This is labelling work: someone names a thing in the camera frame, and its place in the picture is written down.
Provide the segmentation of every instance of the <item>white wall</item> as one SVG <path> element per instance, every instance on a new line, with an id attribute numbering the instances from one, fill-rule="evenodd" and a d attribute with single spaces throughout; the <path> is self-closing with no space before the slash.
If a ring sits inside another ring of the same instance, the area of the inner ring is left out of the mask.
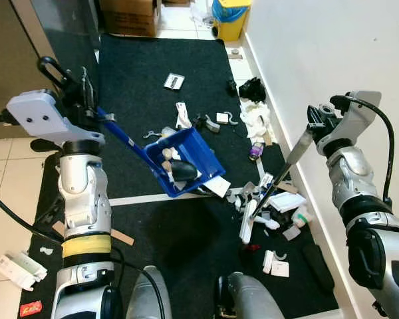
<path id="1" fill-rule="evenodd" d="M 390 196 L 399 216 L 399 0 L 252 0 L 245 33 L 290 147 L 305 129 L 308 104 L 355 89 L 382 92 L 380 107 L 395 130 Z M 381 195 L 388 146 L 378 118 L 357 146 L 374 168 Z M 358 317 L 379 318 L 370 307 L 374 299 L 349 278 L 344 226 L 331 203 L 325 158 L 310 148 L 299 170 Z"/>

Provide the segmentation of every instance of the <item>red packet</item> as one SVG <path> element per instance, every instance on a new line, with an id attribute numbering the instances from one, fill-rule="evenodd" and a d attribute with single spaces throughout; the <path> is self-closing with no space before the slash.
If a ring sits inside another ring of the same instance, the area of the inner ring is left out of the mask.
<path id="1" fill-rule="evenodd" d="M 30 316 L 32 314 L 36 314 L 43 309 L 43 305 L 41 304 L 41 301 L 34 301 L 29 304 L 22 304 L 20 309 L 19 309 L 19 316 L 20 317 L 25 317 L 25 316 Z"/>

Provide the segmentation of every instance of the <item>yellow trash bin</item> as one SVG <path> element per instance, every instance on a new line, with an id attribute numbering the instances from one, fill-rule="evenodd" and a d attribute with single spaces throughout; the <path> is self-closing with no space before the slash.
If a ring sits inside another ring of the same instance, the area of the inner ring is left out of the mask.
<path id="1" fill-rule="evenodd" d="M 236 41 L 241 34 L 251 0 L 214 0 L 214 27 L 223 41 Z"/>

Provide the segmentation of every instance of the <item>white tile floor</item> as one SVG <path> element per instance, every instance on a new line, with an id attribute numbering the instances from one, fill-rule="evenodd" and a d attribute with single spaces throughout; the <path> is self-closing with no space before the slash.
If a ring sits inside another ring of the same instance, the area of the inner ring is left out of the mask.
<path id="1" fill-rule="evenodd" d="M 189 5 L 166 5 L 162 9 L 157 37 L 214 40 L 211 30 L 192 17 Z M 243 60 L 230 60 L 234 79 L 251 78 L 251 71 L 239 43 L 227 43 L 227 50 L 239 49 Z M 0 198 L 29 223 L 33 222 L 39 196 L 45 158 L 35 153 L 31 138 L 0 140 Z M 5 251 L 29 248 L 31 235 L 0 210 L 0 255 Z M 21 290 L 0 274 L 0 318 L 17 317 Z"/>

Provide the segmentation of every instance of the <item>blue dustpan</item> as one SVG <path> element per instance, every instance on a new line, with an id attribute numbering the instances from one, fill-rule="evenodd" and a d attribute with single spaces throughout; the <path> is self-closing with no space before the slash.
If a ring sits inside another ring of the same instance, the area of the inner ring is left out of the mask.
<path id="1" fill-rule="evenodd" d="M 101 108 L 98 108 L 98 113 L 100 116 L 107 115 Z M 177 197 L 197 189 L 212 178 L 225 174 L 224 168 L 195 128 L 180 130 L 167 138 L 148 144 L 142 149 L 116 123 L 105 122 L 104 125 L 148 164 L 161 187 L 170 197 Z M 176 188 L 170 182 L 166 170 L 161 166 L 164 161 L 162 155 L 164 148 L 176 148 L 181 159 L 195 165 L 202 175 L 193 181 L 189 181 L 182 190 Z"/>

